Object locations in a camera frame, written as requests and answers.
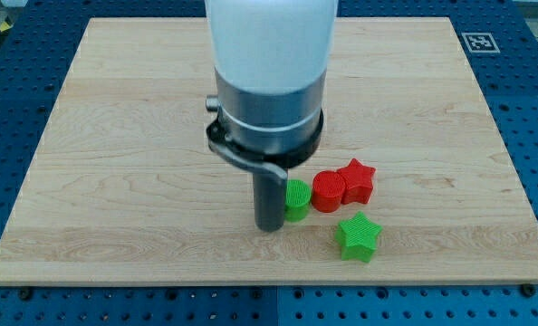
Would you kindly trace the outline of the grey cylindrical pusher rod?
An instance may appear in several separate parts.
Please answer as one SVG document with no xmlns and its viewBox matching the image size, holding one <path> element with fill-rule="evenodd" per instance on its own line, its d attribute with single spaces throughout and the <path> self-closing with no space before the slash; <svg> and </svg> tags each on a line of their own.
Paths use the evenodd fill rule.
<svg viewBox="0 0 538 326">
<path fill-rule="evenodd" d="M 253 174 L 255 223 L 265 232 L 283 227 L 288 175 Z"/>
</svg>

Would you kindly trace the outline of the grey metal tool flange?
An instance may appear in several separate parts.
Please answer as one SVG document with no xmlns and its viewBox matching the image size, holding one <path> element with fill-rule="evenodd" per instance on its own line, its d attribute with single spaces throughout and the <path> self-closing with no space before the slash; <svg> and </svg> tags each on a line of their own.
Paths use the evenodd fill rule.
<svg viewBox="0 0 538 326">
<path fill-rule="evenodd" d="M 208 146 L 221 159 L 253 174 L 286 177 L 320 144 L 324 72 L 302 87 L 248 91 L 216 72 L 217 116 Z"/>
</svg>

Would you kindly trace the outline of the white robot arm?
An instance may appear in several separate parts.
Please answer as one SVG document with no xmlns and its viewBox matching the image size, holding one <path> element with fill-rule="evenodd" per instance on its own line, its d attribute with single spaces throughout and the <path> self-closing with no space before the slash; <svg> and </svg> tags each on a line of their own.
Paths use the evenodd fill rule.
<svg viewBox="0 0 538 326">
<path fill-rule="evenodd" d="M 337 0 L 205 3 L 216 94 L 209 148 L 253 177 L 256 226 L 284 223 L 288 171 L 319 147 Z"/>
</svg>

